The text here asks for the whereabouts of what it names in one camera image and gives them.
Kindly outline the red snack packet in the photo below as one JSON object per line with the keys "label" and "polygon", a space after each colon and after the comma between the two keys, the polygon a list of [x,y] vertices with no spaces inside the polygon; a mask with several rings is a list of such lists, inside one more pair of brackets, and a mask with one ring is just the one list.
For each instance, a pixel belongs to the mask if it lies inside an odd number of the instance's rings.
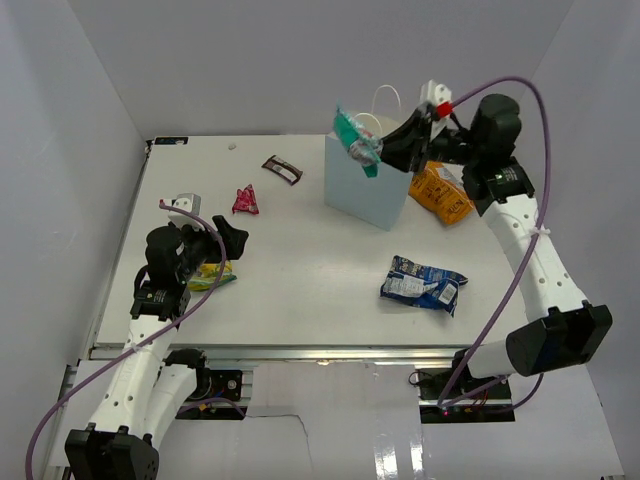
{"label": "red snack packet", "polygon": [[232,206],[232,213],[248,213],[251,215],[259,214],[259,207],[252,184],[236,191],[236,199]]}

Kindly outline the teal Fox's candy bag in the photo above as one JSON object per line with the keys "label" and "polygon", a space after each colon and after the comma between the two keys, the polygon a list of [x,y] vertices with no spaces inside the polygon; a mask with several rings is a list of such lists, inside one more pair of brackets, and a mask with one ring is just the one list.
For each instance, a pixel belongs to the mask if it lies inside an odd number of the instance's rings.
{"label": "teal Fox's candy bag", "polygon": [[336,106],[333,132],[348,156],[362,167],[366,177],[377,177],[382,162],[382,140],[340,105]]}

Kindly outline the green Fox's tea candy bag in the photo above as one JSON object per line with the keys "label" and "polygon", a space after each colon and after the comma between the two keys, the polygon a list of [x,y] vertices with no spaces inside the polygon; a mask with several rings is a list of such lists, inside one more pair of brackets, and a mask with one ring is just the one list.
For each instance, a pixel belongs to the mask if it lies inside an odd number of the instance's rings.
{"label": "green Fox's tea candy bag", "polygon": [[224,264],[205,263],[188,281],[188,289],[192,292],[204,292],[236,279],[231,261],[226,261]]}

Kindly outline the blue snack bag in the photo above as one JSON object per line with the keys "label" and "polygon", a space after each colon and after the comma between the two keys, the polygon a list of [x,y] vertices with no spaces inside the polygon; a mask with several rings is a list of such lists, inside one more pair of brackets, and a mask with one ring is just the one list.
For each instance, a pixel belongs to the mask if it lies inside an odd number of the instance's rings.
{"label": "blue snack bag", "polygon": [[403,305],[455,315],[460,289],[469,279],[455,271],[395,255],[379,295]]}

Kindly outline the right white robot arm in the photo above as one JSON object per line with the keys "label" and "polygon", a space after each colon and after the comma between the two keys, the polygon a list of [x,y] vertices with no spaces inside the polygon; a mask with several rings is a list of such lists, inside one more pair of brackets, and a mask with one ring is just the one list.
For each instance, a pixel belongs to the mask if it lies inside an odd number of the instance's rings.
{"label": "right white robot arm", "polygon": [[381,159],[412,173],[429,160],[462,166],[467,196],[519,279],[526,324],[458,356],[452,388],[472,399],[490,377],[528,377],[589,362],[612,315],[607,306],[591,304],[576,285],[544,228],[534,187],[513,155],[521,131],[518,103],[502,94],[485,96],[467,129],[446,127],[451,111],[447,102],[423,102],[383,137]]}

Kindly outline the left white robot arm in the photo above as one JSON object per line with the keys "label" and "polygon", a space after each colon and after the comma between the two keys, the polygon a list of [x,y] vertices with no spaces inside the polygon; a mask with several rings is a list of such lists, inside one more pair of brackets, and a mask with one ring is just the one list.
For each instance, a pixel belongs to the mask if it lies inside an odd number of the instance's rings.
{"label": "left white robot arm", "polygon": [[125,359],[83,429],[64,451],[76,479],[154,479],[162,440],[188,399],[205,396],[211,374],[197,349],[171,351],[190,312],[188,283],[207,263],[239,259],[249,234],[221,215],[210,223],[175,213],[146,237],[146,264],[135,280]]}

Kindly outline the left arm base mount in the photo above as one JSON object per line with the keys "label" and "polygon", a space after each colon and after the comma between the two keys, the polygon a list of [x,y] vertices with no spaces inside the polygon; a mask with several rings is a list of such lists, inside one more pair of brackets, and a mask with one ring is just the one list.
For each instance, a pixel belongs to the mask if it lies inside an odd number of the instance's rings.
{"label": "left arm base mount", "polygon": [[204,370],[202,383],[187,398],[181,420],[242,420],[244,374],[241,370]]}

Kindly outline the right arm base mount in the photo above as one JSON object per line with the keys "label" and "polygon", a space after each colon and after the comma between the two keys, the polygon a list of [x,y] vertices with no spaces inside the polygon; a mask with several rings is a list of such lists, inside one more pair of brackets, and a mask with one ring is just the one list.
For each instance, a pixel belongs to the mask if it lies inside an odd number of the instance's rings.
{"label": "right arm base mount", "polygon": [[462,375],[456,385],[444,398],[451,406],[439,408],[437,401],[451,372],[448,368],[426,368],[414,370],[408,376],[408,383],[417,389],[419,395],[420,420],[423,425],[510,423],[515,421],[512,393],[507,380],[491,386],[487,390],[469,395],[488,382],[488,379],[471,379]]}

